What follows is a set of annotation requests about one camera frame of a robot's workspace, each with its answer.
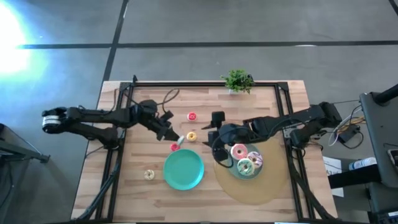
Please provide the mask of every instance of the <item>gray floor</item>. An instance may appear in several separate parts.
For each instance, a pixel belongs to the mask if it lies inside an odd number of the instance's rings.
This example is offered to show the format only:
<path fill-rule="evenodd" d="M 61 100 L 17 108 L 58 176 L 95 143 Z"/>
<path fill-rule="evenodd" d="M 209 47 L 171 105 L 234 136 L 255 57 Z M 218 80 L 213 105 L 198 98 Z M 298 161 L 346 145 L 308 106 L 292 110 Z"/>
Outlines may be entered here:
<path fill-rule="evenodd" d="M 0 123 L 51 154 L 32 161 L 7 223 L 68 220 L 87 141 L 41 130 L 42 110 L 95 108 L 109 49 L 14 50 L 12 44 L 111 43 L 122 0 L 6 0 L 0 2 Z M 388 0 L 137 0 L 128 5 L 120 43 L 206 41 L 398 40 Z M 110 80 L 218 80 L 243 68 L 257 80 L 305 80 L 311 103 L 355 100 L 398 83 L 398 45 L 119 49 Z M 357 103 L 338 105 L 348 116 Z M 364 144 L 327 147 L 324 156 L 372 156 Z M 338 205 L 345 220 L 363 214 Z"/>

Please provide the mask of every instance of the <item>white donut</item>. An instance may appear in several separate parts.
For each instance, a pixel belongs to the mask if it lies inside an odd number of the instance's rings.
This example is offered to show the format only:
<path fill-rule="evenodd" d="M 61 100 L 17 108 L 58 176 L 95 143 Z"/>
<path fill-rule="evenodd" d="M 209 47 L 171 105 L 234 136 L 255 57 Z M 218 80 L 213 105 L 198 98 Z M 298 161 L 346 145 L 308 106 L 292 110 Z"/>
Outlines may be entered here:
<path fill-rule="evenodd" d="M 256 169 L 260 168 L 262 166 L 263 160 L 262 160 L 262 156 L 261 156 L 260 153 L 258 153 L 258 152 L 249 152 L 248 159 L 250 159 L 253 162 L 254 167 Z"/>
<path fill-rule="evenodd" d="M 244 144 L 235 144 L 231 148 L 231 156 L 236 160 L 246 158 L 248 156 L 248 149 Z"/>
<path fill-rule="evenodd" d="M 253 162 L 248 158 L 241 159 L 238 162 L 237 168 L 238 172 L 245 176 L 252 175 L 255 169 Z"/>
<path fill-rule="evenodd" d="M 155 172 L 153 170 L 147 170 L 144 173 L 144 178 L 146 180 L 153 180 L 155 178 Z"/>

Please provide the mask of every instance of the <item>teal plate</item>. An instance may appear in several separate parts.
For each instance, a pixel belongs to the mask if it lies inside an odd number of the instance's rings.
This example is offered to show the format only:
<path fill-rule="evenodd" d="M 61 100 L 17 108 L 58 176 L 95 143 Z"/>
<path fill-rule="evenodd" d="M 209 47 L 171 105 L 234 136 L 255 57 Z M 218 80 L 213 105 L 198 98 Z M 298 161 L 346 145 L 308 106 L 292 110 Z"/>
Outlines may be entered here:
<path fill-rule="evenodd" d="M 163 178 L 174 189 L 189 190 L 201 181 L 205 165 L 200 156 L 189 149 L 172 152 L 164 162 Z"/>

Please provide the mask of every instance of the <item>red ring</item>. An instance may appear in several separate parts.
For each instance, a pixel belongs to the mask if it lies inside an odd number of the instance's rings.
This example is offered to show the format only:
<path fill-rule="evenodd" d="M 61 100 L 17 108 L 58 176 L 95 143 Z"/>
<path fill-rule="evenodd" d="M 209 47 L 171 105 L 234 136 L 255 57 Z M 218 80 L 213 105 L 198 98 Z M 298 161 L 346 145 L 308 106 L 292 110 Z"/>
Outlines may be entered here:
<path fill-rule="evenodd" d="M 197 118 L 197 114 L 195 114 L 194 112 L 189 112 L 188 119 L 190 121 L 194 121 L 194 120 L 196 120 L 196 118 Z"/>
<path fill-rule="evenodd" d="M 180 149 L 180 146 L 177 143 L 173 143 L 170 145 L 170 149 L 174 152 Z"/>

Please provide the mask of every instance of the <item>yellow ring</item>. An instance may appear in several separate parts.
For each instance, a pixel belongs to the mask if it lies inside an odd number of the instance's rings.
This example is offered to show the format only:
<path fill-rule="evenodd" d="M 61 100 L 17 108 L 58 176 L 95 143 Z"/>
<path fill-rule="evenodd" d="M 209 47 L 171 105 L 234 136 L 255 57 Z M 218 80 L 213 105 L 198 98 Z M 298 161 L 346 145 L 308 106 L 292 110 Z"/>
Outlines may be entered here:
<path fill-rule="evenodd" d="M 187 139 L 188 139 L 188 141 L 196 141 L 197 134 L 194 132 L 190 132 L 187 134 Z"/>

